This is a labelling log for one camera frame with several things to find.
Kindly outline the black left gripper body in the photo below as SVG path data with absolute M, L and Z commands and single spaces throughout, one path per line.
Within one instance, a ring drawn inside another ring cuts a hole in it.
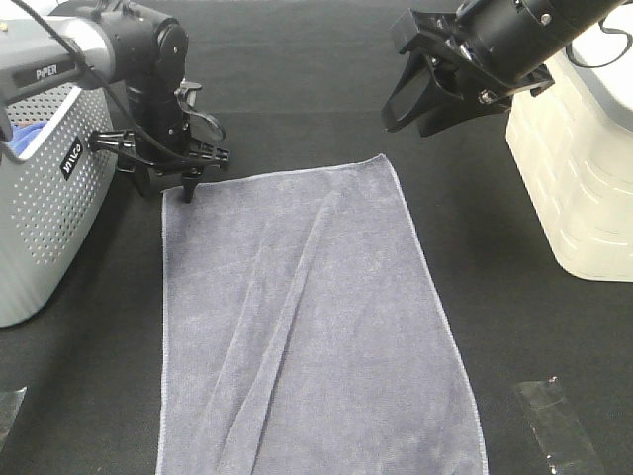
M 156 79 L 128 81 L 131 126 L 91 133 L 90 147 L 116 154 L 124 169 L 151 168 L 158 175 L 199 175 L 208 167 L 227 168 L 229 152 L 217 146 L 226 137 L 224 128 L 212 114 L 195 107 L 202 89 L 188 80 L 174 90 Z

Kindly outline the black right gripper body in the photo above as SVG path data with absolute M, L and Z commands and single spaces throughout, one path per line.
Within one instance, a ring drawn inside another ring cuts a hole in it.
M 551 1 L 465 1 L 454 13 L 409 9 L 391 28 L 398 53 L 432 57 L 437 75 L 461 101 L 492 104 L 554 84 L 545 65 L 555 53 Z

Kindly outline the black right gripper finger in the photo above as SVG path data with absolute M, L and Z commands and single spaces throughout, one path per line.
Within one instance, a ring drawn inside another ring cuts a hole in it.
M 417 128 L 419 134 L 426 138 L 473 119 L 502 114 L 509 110 L 511 105 L 511 97 L 501 99 L 492 104 L 482 104 L 475 100 L 473 102 L 460 101 L 454 104 L 441 105 L 422 114 L 417 119 Z
M 381 111 L 387 132 L 397 132 L 440 107 L 463 99 L 451 81 L 437 75 L 431 56 L 412 52 L 405 70 Z

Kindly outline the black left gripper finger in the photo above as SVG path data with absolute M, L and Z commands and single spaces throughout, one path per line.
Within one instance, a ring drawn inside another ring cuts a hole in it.
M 181 184 L 183 187 L 183 202 L 191 203 L 197 186 L 202 180 L 202 172 L 200 170 L 192 170 L 181 175 Z
M 146 168 L 135 166 L 130 172 L 130 179 L 138 194 L 146 198 L 149 193 L 149 173 Z

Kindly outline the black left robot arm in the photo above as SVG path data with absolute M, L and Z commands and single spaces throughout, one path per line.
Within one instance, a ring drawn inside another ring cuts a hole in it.
M 128 127 L 95 130 L 87 146 L 115 155 L 140 195 L 152 175 L 177 175 L 189 203 L 207 169 L 227 167 L 226 131 L 196 109 L 202 86 L 185 78 L 189 36 L 176 18 L 134 1 L 65 1 L 46 16 L 15 5 L 23 17 L 1 19 L 3 108 L 63 84 L 111 94 L 123 82 L 127 99 L 112 100 Z

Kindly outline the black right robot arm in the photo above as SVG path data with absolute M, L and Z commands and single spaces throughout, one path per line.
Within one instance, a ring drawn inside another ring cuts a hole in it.
M 453 13 L 405 11 L 391 28 L 407 64 L 381 111 L 397 132 L 429 137 L 510 110 L 553 85 L 545 62 L 619 7 L 617 1 L 464 1 Z

